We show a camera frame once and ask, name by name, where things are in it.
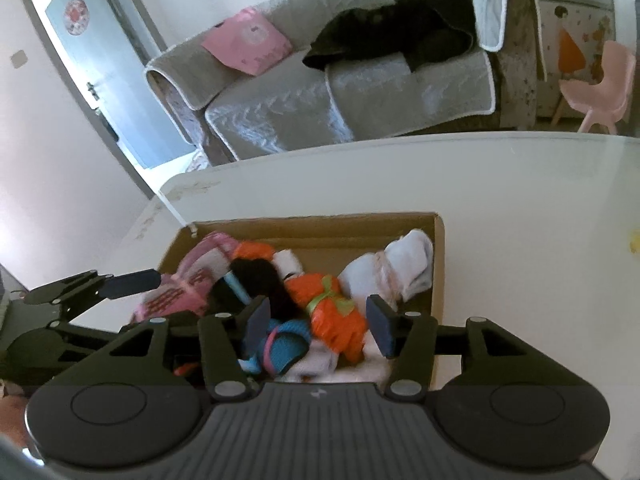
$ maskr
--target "white table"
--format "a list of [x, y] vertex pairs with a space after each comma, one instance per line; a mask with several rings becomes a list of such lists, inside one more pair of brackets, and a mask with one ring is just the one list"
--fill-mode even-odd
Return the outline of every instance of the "white table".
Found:
[[[640, 476], [640, 141], [447, 134], [274, 155], [175, 177], [188, 221], [436, 211], [446, 228], [444, 322], [485, 316], [596, 384], [611, 427], [596, 464]], [[154, 267], [179, 225], [152, 200], [101, 269]], [[82, 324], [117, 330], [131, 304]], [[456, 372], [447, 360], [436, 382]]]

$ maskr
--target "cardboard box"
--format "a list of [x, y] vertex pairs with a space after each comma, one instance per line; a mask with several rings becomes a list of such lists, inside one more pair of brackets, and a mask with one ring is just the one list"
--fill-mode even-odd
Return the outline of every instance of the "cardboard box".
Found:
[[277, 250], [291, 249], [305, 272], [338, 276], [365, 253], [383, 250], [411, 229], [422, 229], [433, 241], [433, 288], [410, 301], [407, 309], [430, 312], [442, 323], [444, 307], [444, 224], [435, 213], [355, 214], [303, 218], [257, 218], [222, 222], [197, 222], [198, 237], [189, 229], [178, 232], [159, 271], [173, 274], [184, 256], [212, 231], [238, 240], [259, 240]]

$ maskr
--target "door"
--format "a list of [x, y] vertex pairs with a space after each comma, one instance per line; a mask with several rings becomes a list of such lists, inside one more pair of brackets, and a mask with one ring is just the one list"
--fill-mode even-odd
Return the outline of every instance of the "door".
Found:
[[140, 166], [154, 168], [194, 150], [151, 93], [107, 0], [52, 0], [46, 12], [100, 111]]

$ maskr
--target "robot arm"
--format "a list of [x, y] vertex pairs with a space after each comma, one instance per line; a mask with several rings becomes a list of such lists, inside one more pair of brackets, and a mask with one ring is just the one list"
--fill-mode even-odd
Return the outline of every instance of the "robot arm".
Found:
[[[153, 288], [154, 272], [86, 273], [27, 298], [59, 305], [61, 318], [12, 343], [2, 373], [30, 394], [33, 453], [66, 478], [173, 471], [208, 479], [224, 470], [244, 478], [256, 461], [262, 478], [285, 468], [306, 478], [325, 467], [391, 468], [384, 478], [603, 478], [590, 463], [609, 427], [605, 399], [484, 318], [439, 326], [427, 312], [396, 313], [371, 296], [370, 330], [394, 359], [382, 392], [373, 384], [252, 387], [238, 359], [266, 331], [266, 298], [238, 316], [180, 313], [120, 334], [68, 323], [100, 298]], [[433, 391], [441, 354], [460, 355], [462, 373]], [[196, 371], [186, 376], [185, 365]]]

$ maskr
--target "pink strap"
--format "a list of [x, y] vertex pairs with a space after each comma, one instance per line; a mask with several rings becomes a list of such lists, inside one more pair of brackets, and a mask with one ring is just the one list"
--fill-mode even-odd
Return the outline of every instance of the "pink strap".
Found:
[[279, 329], [280, 327], [277, 326], [271, 331], [267, 337], [267, 342], [264, 344], [264, 350], [262, 351], [262, 364], [271, 377], [275, 377], [277, 375], [277, 372], [273, 367], [273, 363], [271, 362], [271, 347], [273, 346], [273, 342], [276, 341]]
[[198, 291], [194, 288], [193, 285], [191, 285], [191, 283], [188, 283], [186, 280], [182, 279], [177, 274], [174, 274], [171, 277], [171, 279], [178, 286], [180, 286], [180, 288], [185, 292], [185, 294], [188, 294], [195, 301], [197, 301], [198, 302], [198, 306], [205, 306], [207, 304], [207, 300], [205, 300], [200, 294], [198, 294]]

